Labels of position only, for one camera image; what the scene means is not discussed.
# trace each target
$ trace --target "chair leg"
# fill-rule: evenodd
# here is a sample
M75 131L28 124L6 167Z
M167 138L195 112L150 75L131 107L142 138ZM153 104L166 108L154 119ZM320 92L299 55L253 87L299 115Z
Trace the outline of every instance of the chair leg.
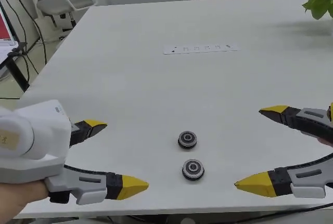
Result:
M76 21L74 20L73 14L71 12L69 12L68 14L69 14L69 17L71 18L72 27L75 28Z

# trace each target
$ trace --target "label sticker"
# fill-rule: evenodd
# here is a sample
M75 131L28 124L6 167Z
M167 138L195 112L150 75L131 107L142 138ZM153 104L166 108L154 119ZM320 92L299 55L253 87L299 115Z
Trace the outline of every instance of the label sticker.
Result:
M8 150L16 150L20 136L14 132L0 129L0 148Z

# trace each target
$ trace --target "ball bearing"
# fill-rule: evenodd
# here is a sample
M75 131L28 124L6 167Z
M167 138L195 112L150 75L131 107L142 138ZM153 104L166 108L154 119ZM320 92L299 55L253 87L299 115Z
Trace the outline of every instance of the ball bearing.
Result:
M199 160L190 159L184 163L182 172L186 179L196 181L203 176L204 168Z
M192 149L197 144L197 136L191 131L184 131L179 135L178 144L183 149Z

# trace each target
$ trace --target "human hand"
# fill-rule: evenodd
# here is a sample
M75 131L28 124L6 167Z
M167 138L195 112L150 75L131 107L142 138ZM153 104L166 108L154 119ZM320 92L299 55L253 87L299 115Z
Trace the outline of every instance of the human hand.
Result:
M28 203L47 198L48 190L42 181L24 184L0 183L0 223L17 216Z

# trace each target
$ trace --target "power strip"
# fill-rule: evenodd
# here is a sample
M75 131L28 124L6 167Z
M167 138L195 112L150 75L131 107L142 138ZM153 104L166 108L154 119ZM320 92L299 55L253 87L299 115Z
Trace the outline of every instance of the power strip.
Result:
M186 46L165 46L164 54L192 54L198 52L217 52L217 51L238 51L236 45L225 44L206 44L206 45L186 45Z

